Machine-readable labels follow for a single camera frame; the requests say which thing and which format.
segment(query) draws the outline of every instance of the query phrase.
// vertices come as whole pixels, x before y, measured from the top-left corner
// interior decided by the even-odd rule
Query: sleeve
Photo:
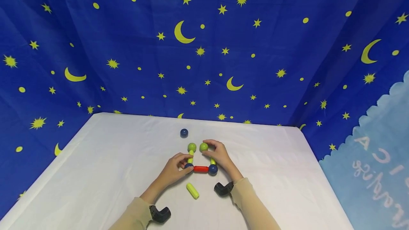
[[[280,230],[274,217],[256,195],[248,178],[234,183],[231,196],[251,230]]]
[[[150,205],[141,198],[135,197],[109,230],[145,230],[152,220]]]

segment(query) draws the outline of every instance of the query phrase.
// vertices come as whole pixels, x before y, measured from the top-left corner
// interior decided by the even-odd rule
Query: starry night fabric
[[[98,112],[297,126],[318,160],[409,69],[409,0],[0,0],[0,217]]]

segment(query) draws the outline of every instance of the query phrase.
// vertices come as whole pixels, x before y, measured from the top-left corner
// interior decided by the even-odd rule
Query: green ball
[[[194,143],[189,143],[189,145],[187,146],[187,151],[191,151],[193,150],[193,152],[196,152],[196,144]]]
[[[208,150],[209,146],[206,143],[202,143],[202,144],[200,144],[199,149],[202,152],[202,151]]]

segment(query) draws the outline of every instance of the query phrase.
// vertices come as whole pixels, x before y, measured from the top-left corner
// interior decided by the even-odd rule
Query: black wrist strap
[[[223,186],[219,182],[214,186],[214,190],[220,197],[224,197],[224,196],[228,195],[232,191],[233,187],[234,187],[233,182],[230,182],[226,186]]]
[[[155,205],[151,205],[149,206],[149,209],[151,211],[152,220],[160,224],[166,222],[166,220],[168,220],[171,215],[170,209],[168,207],[165,207],[161,211],[158,211]]]

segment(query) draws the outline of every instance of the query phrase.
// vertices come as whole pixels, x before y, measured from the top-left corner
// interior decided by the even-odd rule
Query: red rod
[[[206,172],[208,172],[209,171],[209,167],[207,167],[207,166],[194,166],[193,167],[193,171],[194,172],[196,172],[196,173],[206,173]]]

